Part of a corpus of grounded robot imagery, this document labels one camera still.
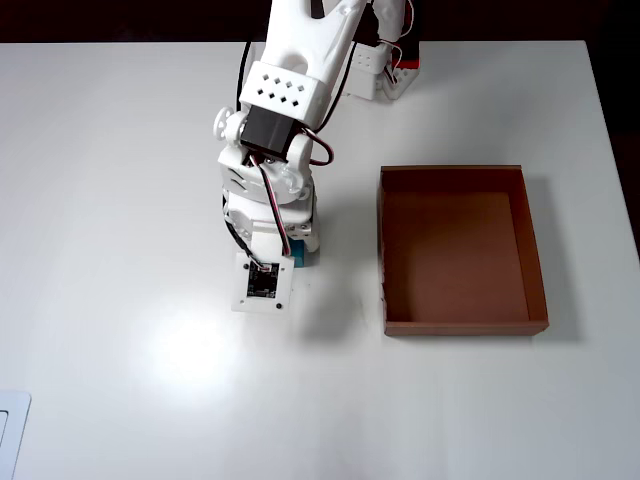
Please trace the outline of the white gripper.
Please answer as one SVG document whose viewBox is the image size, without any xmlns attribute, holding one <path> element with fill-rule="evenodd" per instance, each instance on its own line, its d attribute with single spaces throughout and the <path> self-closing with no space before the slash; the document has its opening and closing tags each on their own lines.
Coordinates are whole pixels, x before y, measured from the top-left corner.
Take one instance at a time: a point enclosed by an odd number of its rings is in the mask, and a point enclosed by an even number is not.
<svg viewBox="0 0 640 480">
<path fill-rule="evenodd" d="M 284 247 L 270 204 L 243 196 L 227 195 L 225 218 L 230 220 L 241 238 L 248 242 L 255 256 L 283 256 Z M 284 230 L 289 242 L 302 241 L 305 249 L 316 252 L 320 247 L 319 227 L 315 222 L 316 195 L 313 187 L 305 187 L 303 196 L 279 205 Z"/>
</svg>

